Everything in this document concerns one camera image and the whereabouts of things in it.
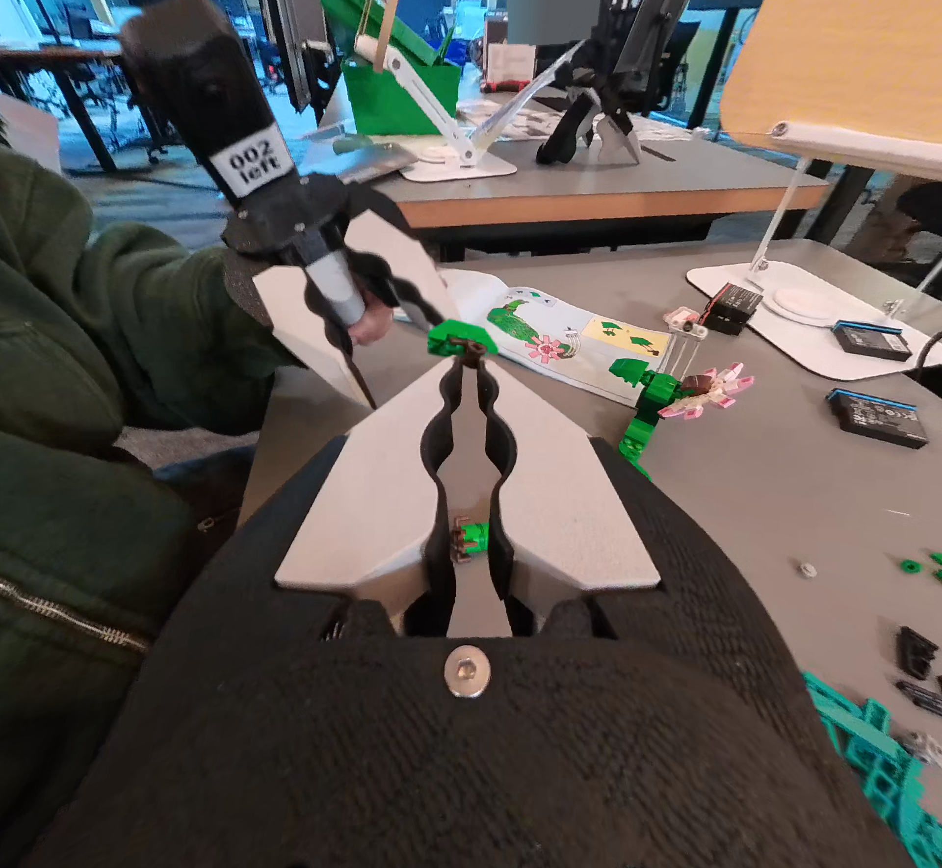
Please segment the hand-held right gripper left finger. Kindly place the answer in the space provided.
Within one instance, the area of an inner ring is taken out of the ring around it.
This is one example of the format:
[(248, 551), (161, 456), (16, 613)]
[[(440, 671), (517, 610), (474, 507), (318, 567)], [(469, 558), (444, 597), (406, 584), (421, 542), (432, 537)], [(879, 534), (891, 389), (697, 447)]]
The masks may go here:
[(456, 596), (445, 488), (463, 365), (438, 362), (353, 427), (274, 580), (381, 603), (407, 634), (446, 634)]

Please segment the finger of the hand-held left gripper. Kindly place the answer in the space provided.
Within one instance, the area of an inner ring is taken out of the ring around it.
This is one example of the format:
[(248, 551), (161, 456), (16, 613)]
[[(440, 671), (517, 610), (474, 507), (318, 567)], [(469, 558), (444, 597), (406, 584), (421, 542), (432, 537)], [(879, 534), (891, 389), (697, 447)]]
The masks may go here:
[(420, 331), (461, 318), (422, 244), (380, 215), (368, 210), (350, 220), (344, 247), (353, 275)]
[(352, 363), (346, 330), (311, 308), (308, 293), (314, 287), (303, 270), (271, 266), (253, 276), (253, 285), (276, 339), (348, 401), (374, 409), (368, 387)]

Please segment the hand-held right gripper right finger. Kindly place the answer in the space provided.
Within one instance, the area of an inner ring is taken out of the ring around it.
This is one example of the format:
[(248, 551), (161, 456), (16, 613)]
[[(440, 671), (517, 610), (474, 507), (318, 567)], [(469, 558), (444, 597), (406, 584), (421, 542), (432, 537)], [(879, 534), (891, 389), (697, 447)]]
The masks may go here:
[(570, 600), (657, 587), (613, 479), (636, 474), (631, 465), (502, 368), (477, 369), (477, 400), (499, 473), (489, 568), (510, 627), (533, 629)]

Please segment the green sloped lego piece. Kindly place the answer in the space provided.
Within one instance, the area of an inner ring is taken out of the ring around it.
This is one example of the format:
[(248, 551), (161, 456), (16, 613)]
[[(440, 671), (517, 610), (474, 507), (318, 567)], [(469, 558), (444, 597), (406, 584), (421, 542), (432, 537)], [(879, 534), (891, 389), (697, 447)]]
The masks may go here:
[(432, 356), (455, 357), (448, 344), (450, 336), (482, 342), (488, 349), (487, 356), (499, 354), (498, 345), (481, 326), (462, 320), (448, 319), (430, 329), (427, 336), (427, 351)]

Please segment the green curved lego stem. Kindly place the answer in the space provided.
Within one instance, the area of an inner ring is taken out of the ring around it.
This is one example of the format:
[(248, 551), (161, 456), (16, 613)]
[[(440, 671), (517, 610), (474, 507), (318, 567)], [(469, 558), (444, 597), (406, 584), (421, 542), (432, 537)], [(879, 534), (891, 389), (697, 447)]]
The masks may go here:
[(456, 565), (488, 554), (489, 523), (456, 516), (450, 529), (450, 558)]

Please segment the lego instruction booklet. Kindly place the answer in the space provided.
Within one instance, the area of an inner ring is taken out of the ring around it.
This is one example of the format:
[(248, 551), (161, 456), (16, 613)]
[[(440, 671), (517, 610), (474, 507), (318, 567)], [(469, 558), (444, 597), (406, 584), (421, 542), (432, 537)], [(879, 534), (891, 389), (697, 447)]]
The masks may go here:
[(615, 403), (634, 406), (641, 387), (609, 373), (610, 365), (620, 358), (641, 359), (660, 371), (672, 346), (669, 330), (599, 315), (489, 273), (442, 270), (440, 275), (459, 320), (483, 327), (499, 356)]

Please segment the black lego piece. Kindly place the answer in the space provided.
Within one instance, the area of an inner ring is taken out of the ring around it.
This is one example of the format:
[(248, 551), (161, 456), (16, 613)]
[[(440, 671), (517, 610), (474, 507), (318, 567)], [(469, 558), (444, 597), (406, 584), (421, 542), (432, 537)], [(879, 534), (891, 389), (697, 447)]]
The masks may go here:
[(900, 626), (897, 632), (897, 665), (901, 672), (924, 682), (932, 671), (938, 645), (909, 626)]
[(894, 686), (913, 706), (941, 718), (940, 693), (904, 680), (895, 681)]

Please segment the person's left hand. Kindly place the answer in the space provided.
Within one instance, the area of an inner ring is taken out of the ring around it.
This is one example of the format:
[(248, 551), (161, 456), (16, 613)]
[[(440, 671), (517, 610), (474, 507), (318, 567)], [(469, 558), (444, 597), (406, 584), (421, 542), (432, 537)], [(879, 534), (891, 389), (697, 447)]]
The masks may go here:
[(393, 321), (393, 309), (378, 298), (366, 296), (363, 315), (347, 328), (347, 333), (353, 345), (367, 346), (385, 337)]

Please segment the grey flat device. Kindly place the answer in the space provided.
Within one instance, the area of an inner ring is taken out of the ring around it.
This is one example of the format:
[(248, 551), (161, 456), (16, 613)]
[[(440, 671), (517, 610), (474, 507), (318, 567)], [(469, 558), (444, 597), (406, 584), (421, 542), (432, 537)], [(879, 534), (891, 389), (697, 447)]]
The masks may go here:
[(367, 183), (414, 165), (418, 156), (395, 142), (374, 142), (367, 137), (347, 136), (332, 143), (322, 173), (343, 183)]

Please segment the green plastic bin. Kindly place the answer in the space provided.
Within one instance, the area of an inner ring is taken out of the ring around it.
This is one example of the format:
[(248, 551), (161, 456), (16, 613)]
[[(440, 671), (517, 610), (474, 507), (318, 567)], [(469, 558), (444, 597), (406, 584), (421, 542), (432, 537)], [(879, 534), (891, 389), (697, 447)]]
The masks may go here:
[[(372, 65), (356, 61), (345, 61), (342, 72), (359, 134), (431, 136), (440, 133), (391, 72), (377, 75)], [(461, 66), (449, 61), (416, 69), (418, 77), (451, 117), (456, 112), (462, 72)]]

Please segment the wood edged background table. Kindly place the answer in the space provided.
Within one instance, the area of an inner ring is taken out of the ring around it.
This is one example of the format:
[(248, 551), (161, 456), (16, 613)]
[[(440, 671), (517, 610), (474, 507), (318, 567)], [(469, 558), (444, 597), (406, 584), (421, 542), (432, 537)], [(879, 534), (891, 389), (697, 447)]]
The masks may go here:
[(794, 170), (705, 137), (642, 140), (637, 165), (602, 165), (600, 141), (567, 164), (536, 161), (536, 141), (492, 146), (516, 172), (435, 183), (381, 179), (441, 262), (482, 254), (561, 255), (700, 242), (731, 215), (774, 211)]

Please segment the black gripper on table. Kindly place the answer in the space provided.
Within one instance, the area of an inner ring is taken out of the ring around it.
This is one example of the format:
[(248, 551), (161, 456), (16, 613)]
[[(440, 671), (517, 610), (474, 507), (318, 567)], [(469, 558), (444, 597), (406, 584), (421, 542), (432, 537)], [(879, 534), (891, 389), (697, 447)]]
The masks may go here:
[(575, 95), (571, 96), (568, 108), (556, 128), (548, 140), (537, 149), (537, 164), (551, 166), (570, 162), (576, 155), (580, 140), (584, 140), (586, 135), (592, 139), (597, 110), (598, 104), (593, 89), (575, 90)]

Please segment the white stand with flat base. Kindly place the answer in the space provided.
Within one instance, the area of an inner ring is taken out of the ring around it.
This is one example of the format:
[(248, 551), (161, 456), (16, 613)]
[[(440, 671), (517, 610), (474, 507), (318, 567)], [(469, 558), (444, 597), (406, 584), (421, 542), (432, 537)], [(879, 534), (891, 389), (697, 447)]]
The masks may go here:
[[(765, 134), (776, 146), (801, 157), (799, 174), (811, 158), (827, 154), (842, 162), (864, 160), (889, 168), (911, 167), (919, 174), (938, 176), (941, 171), (938, 137), (929, 141), (901, 139), (784, 119)], [(687, 274), (689, 284), (709, 296), (727, 285), (757, 292), (761, 300), (748, 326), (818, 376), (855, 382), (916, 367), (929, 337), (901, 320), (901, 308), (884, 312), (796, 265), (769, 260), (771, 231), (767, 229), (749, 262), (692, 269)], [(898, 361), (846, 352), (833, 331), (840, 320), (903, 337), (912, 356)]]

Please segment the person's dark green jacket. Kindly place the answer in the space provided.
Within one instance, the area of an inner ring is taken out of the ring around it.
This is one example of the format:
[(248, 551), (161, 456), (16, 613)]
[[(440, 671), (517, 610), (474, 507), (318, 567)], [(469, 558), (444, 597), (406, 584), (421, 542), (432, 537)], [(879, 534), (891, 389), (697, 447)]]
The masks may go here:
[(251, 467), (241, 448), (158, 474), (119, 445), (124, 392), (77, 290), (91, 228), (80, 191), (2, 147), (2, 866), (87, 774)]

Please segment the light wooden board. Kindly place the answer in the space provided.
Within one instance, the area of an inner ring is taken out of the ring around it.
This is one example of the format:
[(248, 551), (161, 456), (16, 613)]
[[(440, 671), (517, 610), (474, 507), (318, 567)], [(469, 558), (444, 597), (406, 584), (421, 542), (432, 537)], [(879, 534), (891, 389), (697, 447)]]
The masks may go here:
[(764, 0), (723, 127), (755, 147), (940, 179), (940, 21), (941, 0)]

